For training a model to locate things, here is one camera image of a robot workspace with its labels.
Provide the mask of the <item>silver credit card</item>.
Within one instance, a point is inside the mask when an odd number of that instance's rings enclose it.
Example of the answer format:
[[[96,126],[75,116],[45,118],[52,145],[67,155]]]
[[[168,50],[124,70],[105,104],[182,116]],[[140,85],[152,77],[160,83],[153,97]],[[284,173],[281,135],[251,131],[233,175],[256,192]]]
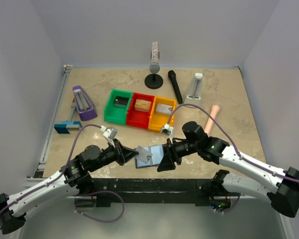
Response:
[[[135,159],[140,162],[148,163],[152,159],[152,153],[148,147],[138,146],[135,151],[138,153]]]

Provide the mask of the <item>blue leather card holder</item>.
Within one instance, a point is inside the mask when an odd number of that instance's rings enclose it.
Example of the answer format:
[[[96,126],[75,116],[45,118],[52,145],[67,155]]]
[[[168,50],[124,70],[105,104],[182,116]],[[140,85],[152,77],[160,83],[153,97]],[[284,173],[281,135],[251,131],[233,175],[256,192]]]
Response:
[[[154,145],[148,147],[152,153],[152,159],[148,163],[143,163],[135,159],[136,168],[146,168],[152,166],[158,166],[163,158],[162,145]]]

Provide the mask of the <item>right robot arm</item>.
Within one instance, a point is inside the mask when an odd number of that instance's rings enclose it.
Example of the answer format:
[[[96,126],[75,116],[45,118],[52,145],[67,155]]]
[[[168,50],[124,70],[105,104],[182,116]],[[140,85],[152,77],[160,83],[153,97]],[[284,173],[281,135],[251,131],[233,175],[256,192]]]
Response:
[[[282,169],[241,153],[233,144],[208,136],[194,121],[182,126],[184,139],[173,139],[173,128],[161,130],[170,138],[162,145],[163,157],[158,172],[174,170],[183,157],[198,154],[203,160],[234,169],[242,176],[220,170],[213,178],[212,190],[217,195],[239,193],[263,199],[280,214],[294,218],[299,210],[299,171]]]

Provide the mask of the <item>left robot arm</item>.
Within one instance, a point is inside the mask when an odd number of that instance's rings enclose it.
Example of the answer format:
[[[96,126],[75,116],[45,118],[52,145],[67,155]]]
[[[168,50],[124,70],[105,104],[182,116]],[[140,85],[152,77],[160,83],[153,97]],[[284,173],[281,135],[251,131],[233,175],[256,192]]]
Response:
[[[91,172],[113,162],[124,165],[137,155],[135,149],[122,146],[117,139],[106,149],[89,145],[44,181],[14,195],[0,194],[1,233],[7,235],[20,229],[30,211],[41,208],[44,203],[57,198],[90,195],[96,192]]]

